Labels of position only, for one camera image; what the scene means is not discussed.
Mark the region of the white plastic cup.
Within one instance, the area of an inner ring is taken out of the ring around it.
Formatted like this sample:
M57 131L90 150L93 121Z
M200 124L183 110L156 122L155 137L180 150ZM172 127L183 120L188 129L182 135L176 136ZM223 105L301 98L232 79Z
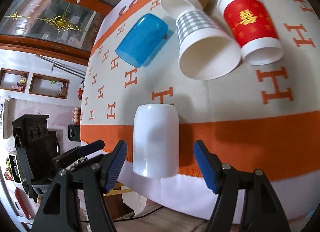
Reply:
M168 104L137 108L133 124L133 172L145 178L169 178L179 169L179 117Z

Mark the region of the blue translucent plastic cup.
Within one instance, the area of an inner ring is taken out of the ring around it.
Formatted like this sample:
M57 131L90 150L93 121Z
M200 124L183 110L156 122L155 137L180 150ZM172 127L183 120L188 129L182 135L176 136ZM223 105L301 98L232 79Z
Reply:
M169 26L159 17L146 14L134 24L116 49L116 54L131 66L140 68L167 35Z

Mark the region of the grey checked paper cup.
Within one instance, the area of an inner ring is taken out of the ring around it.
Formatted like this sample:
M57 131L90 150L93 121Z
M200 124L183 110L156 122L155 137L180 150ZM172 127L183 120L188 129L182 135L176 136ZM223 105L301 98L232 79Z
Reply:
M188 78L207 81L233 71L241 61L240 45L202 10L185 10L176 19L178 65Z

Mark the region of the red paper cup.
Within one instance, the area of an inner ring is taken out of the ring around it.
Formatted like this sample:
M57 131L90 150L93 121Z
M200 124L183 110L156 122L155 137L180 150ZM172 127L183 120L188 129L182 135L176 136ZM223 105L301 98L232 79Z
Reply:
M283 45L263 0L218 0L216 8L240 45L244 62L261 66L283 58Z

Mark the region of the red egg carton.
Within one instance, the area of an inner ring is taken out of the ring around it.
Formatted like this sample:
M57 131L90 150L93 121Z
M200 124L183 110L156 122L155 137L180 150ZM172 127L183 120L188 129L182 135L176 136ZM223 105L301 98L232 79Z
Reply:
M75 124L79 124L80 123L80 108L79 107L75 107L73 109L73 123Z

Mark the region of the orange H pattern tablecloth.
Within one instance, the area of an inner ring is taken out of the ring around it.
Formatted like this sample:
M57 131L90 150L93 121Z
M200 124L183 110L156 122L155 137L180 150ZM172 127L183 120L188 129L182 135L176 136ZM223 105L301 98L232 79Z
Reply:
M319 19L308 0L264 0L284 45L273 64L241 63L210 81L184 76L178 66L175 21L160 0L122 0L106 16L91 51L81 105L81 140L132 145L140 105L166 103L180 118L178 175L147 179L132 171L132 152L120 181L166 207L208 218L217 196L193 155L202 140L222 162L271 181L287 218L319 204ZM136 21L153 14L169 25L163 46L146 67L124 62L116 48Z

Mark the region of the wooden glass door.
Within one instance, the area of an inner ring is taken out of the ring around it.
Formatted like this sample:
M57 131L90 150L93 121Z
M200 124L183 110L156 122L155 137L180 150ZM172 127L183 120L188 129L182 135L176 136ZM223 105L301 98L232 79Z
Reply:
M121 0L1 0L1 48L86 65Z

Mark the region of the wall niche shelf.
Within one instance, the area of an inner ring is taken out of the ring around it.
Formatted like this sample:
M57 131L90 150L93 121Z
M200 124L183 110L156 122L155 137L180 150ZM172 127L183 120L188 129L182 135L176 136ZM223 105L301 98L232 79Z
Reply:
M1 69L1 89L67 99L69 80L14 69Z

